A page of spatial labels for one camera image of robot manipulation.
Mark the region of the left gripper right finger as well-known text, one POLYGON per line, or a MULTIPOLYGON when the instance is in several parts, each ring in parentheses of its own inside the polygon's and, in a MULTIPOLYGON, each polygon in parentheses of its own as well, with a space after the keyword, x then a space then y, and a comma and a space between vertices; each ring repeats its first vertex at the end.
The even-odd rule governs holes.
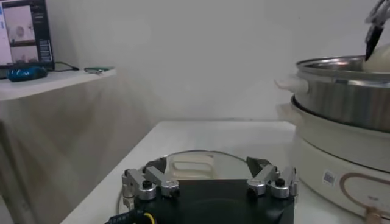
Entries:
POLYGON ((266 159, 246 158, 252 178, 247 180, 247 194, 259 198, 267 193, 278 199, 294 198, 298 195, 298 175, 295 167, 279 170, 266 159))

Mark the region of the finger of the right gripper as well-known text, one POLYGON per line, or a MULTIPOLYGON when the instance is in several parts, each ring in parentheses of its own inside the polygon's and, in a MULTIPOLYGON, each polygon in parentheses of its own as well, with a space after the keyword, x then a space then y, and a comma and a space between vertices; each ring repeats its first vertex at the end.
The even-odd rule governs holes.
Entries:
POLYGON ((387 20, 389 20, 389 0, 379 0, 365 19, 365 23, 370 24, 365 38, 366 61, 372 56, 387 20))

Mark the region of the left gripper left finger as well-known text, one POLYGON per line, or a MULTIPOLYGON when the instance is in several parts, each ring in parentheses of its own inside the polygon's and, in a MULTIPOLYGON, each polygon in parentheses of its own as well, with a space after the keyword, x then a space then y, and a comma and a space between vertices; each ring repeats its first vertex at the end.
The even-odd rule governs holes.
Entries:
POLYGON ((126 169, 122 174, 122 197, 143 201, 154 200, 157 193, 166 198, 180 197, 179 182, 165 174, 166 166, 166 157, 161 157, 140 169, 126 169))

